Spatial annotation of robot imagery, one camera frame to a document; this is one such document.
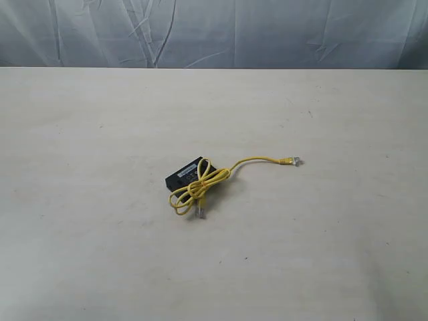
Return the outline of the black network switch box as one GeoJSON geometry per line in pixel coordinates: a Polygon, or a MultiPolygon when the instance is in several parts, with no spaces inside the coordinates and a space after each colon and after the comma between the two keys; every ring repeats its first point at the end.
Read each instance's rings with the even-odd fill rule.
{"type": "MultiPolygon", "coordinates": [[[[177,189],[181,189],[183,187],[187,187],[190,183],[194,181],[198,181],[198,175],[197,175],[197,168],[200,163],[200,161],[203,159],[203,157],[196,158],[189,164],[185,165],[175,173],[171,174],[165,179],[165,183],[167,186],[167,189],[170,192],[175,192],[177,189]]],[[[207,161],[204,160],[201,165],[201,174],[205,172],[207,168],[207,161]]],[[[212,172],[216,171],[217,169],[214,166],[210,166],[210,169],[208,171],[208,174],[211,174],[212,172]]],[[[175,197],[179,198],[185,191],[178,192],[175,197]]]]}

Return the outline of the white wrinkled backdrop curtain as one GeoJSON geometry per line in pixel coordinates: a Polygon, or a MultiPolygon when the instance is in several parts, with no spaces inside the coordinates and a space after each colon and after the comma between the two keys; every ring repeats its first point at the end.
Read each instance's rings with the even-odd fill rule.
{"type": "Polygon", "coordinates": [[[1,65],[427,68],[426,1],[2,1],[1,65]]]}

